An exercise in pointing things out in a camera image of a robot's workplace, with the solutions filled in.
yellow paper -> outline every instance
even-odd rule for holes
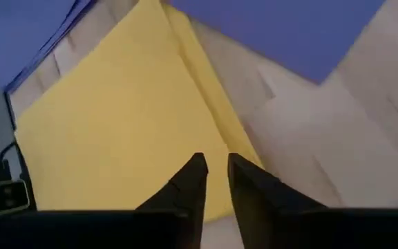
[[[205,54],[186,53],[174,30],[158,1],[140,1],[18,120],[40,210],[134,209],[202,151],[205,221],[232,211],[227,155],[257,156]],[[217,94],[204,98],[208,87]]]

wooden table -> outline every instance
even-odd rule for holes
[[[99,1],[11,95],[15,115],[69,72],[134,3]],[[322,86],[192,23],[271,173],[326,205],[398,206],[398,0],[387,0]],[[234,220],[206,226],[202,244],[241,248]]]

